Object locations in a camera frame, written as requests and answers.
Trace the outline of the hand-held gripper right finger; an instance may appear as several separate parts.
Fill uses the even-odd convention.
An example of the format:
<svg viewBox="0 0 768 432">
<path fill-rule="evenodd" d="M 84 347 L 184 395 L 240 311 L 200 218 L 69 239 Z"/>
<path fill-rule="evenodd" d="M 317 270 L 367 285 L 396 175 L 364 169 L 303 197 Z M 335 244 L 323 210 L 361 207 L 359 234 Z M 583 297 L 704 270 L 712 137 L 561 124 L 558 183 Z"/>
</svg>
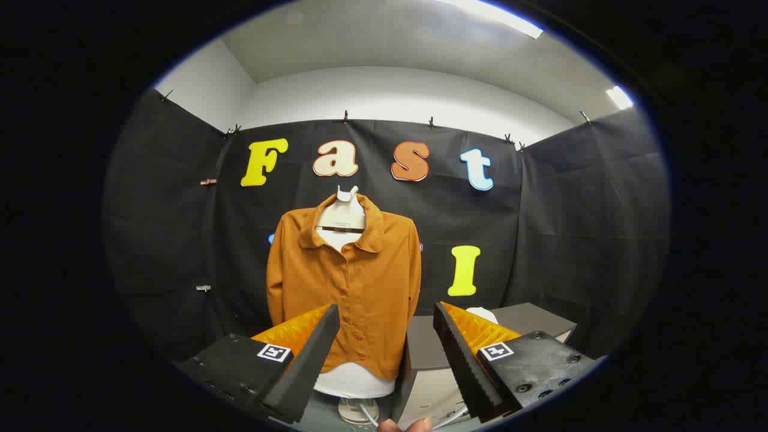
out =
<svg viewBox="0 0 768 432">
<path fill-rule="evenodd" d="M 468 413 L 481 423 L 559 396 L 598 363 L 544 331 L 519 334 L 446 302 L 434 304 L 433 326 Z"/>
</svg>

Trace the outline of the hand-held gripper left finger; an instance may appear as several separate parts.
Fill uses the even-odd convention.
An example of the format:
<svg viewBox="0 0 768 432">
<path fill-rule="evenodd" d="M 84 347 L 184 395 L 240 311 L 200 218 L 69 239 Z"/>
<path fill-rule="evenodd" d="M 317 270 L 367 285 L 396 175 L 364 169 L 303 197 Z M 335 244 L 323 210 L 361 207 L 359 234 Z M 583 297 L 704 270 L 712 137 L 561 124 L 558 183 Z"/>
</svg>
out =
<svg viewBox="0 0 768 432">
<path fill-rule="evenodd" d="M 296 423 L 338 330 L 338 307 L 327 304 L 251 337 L 228 334 L 176 367 L 251 416 Z"/>
</svg>

